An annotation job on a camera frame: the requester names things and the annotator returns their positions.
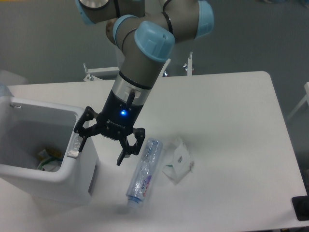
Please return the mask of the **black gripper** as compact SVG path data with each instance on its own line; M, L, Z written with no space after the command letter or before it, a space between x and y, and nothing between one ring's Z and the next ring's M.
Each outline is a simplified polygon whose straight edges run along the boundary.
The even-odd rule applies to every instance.
M123 159L129 158L130 155L138 155L145 139L145 128L134 128L143 107L133 104L135 95L136 91L129 91L124 101L111 91L99 114L87 106L74 127L74 132L82 139L78 151L82 152L89 137L101 134L120 142L122 151L117 159L117 166L120 166ZM86 122L93 119L96 119L96 124L88 128L84 127ZM128 141L128 136L132 134L136 139L134 145L130 145Z

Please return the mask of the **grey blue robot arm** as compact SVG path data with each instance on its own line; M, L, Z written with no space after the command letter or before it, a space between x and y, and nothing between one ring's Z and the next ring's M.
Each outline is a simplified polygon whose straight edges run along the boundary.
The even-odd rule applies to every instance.
M214 13L205 0L162 0L162 11L147 15L142 0L78 0L86 24L111 21L111 42L125 59L100 113L87 107L74 131L82 142L102 136L119 141L117 164L137 155L145 129L136 122L176 43L211 33Z

